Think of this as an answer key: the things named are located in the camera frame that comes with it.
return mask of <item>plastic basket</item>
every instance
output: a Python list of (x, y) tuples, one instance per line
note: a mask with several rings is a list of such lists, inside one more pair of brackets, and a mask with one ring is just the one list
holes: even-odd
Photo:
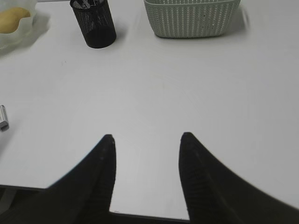
[(144, 4), (157, 36), (194, 38), (225, 33), (240, 0), (144, 0)]

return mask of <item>table surface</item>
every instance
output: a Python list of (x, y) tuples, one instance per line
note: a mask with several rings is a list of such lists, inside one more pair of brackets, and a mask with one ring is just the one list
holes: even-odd
[(156, 37), (142, 0), (109, 0), (117, 41), (86, 46), (69, 2), (38, 3), (33, 32), (0, 51), (0, 184), (46, 188), (106, 133), (113, 212), (188, 219), (183, 132), (299, 208), (299, 1), (243, 0), (221, 37)]

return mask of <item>yellow object in bag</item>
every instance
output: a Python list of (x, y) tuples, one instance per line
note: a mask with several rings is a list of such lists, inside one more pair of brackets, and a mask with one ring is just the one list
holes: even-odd
[(0, 13), (0, 34), (10, 34), (17, 30), (22, 18), (30, 17), (30, 12), (21, 7), (10, 8)]

